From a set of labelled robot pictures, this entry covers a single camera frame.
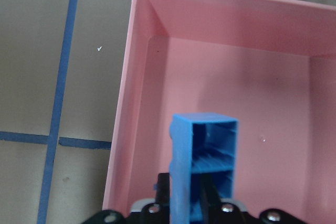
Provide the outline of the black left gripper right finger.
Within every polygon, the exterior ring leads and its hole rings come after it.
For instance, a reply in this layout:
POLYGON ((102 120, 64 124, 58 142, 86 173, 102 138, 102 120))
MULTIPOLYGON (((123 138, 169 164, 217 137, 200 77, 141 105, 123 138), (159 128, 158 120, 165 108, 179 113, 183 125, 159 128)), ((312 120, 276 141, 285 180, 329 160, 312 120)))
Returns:
POLYGON ((200 206, 203 223, 217 223, 221 200, 211 174, 202 174, 200 178, 200 206))

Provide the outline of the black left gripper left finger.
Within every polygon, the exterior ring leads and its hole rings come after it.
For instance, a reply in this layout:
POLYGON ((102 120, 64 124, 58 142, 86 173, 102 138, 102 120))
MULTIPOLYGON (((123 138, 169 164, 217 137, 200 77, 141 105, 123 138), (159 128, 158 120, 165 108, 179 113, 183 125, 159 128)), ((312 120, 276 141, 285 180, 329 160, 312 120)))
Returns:
POLYGON ((159 173, 156 182, 155 202, 160 205, 170 204, 170 173, 159 173))

